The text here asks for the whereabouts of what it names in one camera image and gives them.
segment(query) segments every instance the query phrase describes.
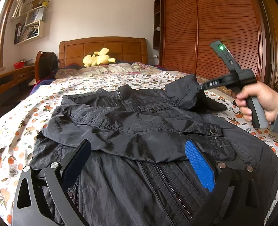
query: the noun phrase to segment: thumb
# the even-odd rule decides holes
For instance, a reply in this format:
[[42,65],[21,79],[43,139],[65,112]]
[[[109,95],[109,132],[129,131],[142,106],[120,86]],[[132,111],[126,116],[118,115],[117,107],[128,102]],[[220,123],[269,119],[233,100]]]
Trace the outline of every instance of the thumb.
[[260,94],[260,92],[261,92],[261,85],[259,83],[254,83],[254,84],[244,86],[241,92],[237,94],[236,98],[246,99],[249,96],[257,96]]

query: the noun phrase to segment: yellow plush toy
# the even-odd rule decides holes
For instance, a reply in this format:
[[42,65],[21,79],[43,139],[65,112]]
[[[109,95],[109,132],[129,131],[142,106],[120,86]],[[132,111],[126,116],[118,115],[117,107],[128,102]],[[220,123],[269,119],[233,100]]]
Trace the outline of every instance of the yellow plush toy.
[[107,48],[101,49],[99,52],[94,52],[93,55],[87,55],[84,57],[83,62],[85,67],[96,66],[96,65],[105,65],[109,63],[118,63],[119,60],[110,58],[107,53],[110,50]]

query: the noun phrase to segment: dark blue gripper pad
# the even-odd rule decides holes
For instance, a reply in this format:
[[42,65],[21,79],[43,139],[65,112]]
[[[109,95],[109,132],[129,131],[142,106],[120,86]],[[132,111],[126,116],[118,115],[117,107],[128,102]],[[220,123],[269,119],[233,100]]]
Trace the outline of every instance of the dark blue gripper pad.
[[214,172],[191,140],[185,144],[185,154],[202,186],[211,192],[215,186]]

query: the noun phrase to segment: white bedsheet with orange print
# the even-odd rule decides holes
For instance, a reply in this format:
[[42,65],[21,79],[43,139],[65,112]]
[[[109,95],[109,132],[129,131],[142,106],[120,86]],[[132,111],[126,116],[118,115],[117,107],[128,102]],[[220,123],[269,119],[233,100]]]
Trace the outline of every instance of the white bedsheet with orange print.
[[[94,92],[98,88],[114,91],[129,84],[134,89],[164,88],[164,86],[186,74],[177,71],[163,72],[156,67],[141,63],[95,66],[83,70],[60,70],[57,80],[51,85],[41,86],[33,95],[0,118],[0,216],[10,225],[16,186],[22,168],[32,159],[37,133],[47,127],[56,106],[63,95]],[[254,129],[242,118],[236,106],[223,97],[206,91],[206,95],[224,103],[227,110],[214,113],[240,128],[257,136],[269,145],[278,156],[278,133],[269,129]],[[268,212],[272,212],[276,199]]]

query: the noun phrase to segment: finger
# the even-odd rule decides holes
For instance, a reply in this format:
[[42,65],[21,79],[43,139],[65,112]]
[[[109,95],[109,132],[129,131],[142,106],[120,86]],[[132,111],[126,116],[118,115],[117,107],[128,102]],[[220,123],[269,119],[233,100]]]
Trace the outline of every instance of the finger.
[[239,108],[239,109],[240,109],[240,111],[241,111],[241,113],[242,113],[243,115],[252,116],[252,110],[250,110],[249,108],[247,108],[247,107],[241,107],[241,108]]
[[236,98],[236,93],[235,92],[231,92],[231,96],[233,97],[233,98]]
[[238,107],[244,107],[247,106],[247,102],[245,100],[241,100],[241,99],[236,99],[235,103]]
[[243,87],[241,92],[237,94],[236,98],[246,99],[249,96],[257,96],[261,92],[261,87],[260,83],[246,85]]
[[252,116],[250,115],[243,115],[245,121],[251,122],[252,121]]

